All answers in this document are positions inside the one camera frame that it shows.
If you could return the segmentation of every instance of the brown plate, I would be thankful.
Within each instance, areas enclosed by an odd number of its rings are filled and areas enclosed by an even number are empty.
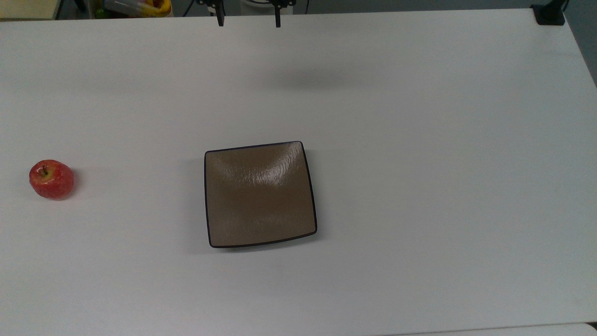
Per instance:
[[[300,141],[205,153],[210,245],[283,242],[317,231],[307,157]]]

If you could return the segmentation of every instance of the floor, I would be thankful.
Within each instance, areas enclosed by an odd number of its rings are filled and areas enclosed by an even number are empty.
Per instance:
[[[174,16],[183,16],[191,0],[171,0]],[[472,10],[491,8],[529,8],[547,0],[310,0],[308,14],[360,13],[379,11]],[[240,15],[239,0],[225,0],[226,14]],[[298,0],[295,14],[304,14],[307,0]],[[570,0],[566,17],[583,53],[593,81],[597,83],[597,1]],[[187,16],[207,16],[205,6],[194,3]],[[78,11],[73,0],[63,0],[59,20],[89,19],[89,13]]]

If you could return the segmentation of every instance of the black clamp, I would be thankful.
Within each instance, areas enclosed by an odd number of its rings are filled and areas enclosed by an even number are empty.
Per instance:
[[[224,26],[224,3],[222,0],[196,0],[199,5],[206,5],[216,11],[216,17],[218,18],[218,25]]]
[[[535,20],[541,26],[563,26],[566,20],[564,19],[564,11],[568,6],[569,0],[552,0],[547,5],[531,5],[535,13]]]
[[[269,0],[269,3],[273,5],[273,9],[275,10],[276,14],[276,27],[280,28],[280,10],[282,8],[287,8],[288,6],[294,6],[297,1],[296,0]]]

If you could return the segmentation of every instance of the apple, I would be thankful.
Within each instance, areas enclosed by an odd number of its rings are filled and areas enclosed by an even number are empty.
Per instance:
[[[64,163],[43,160],[29,172],[29,183],[41,197],[52,200],[65,198],[73,189],[75,174]]]

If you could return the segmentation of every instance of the table surface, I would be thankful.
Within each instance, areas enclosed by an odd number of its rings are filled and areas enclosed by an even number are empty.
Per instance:
[[[0,23],[11,335],[597,320],[597,90],[531,10]],[[205,151],[301,140],[319,231],[208,244]],[[29,169],[75,170],[64,201]]]
[[[597,336],[587,324],[529,326],[524,328],[485,329],[471,331],[433,332],[417,336]]]
[[[60,0],[2,0],[0,20],[54,20]]]

